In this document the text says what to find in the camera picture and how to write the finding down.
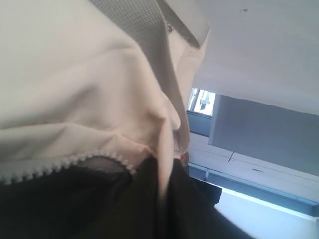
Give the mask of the white canvas backpack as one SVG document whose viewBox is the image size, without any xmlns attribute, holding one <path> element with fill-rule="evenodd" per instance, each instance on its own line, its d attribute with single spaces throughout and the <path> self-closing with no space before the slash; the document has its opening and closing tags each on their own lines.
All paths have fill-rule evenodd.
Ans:
<svg viewBox="0 0 319 239">
<path fill-rule="evenodd" d="M 192 0 L 1 1 L 1 238 L 247 239 L 181 159 L 209 32 Z"/>
</svg>

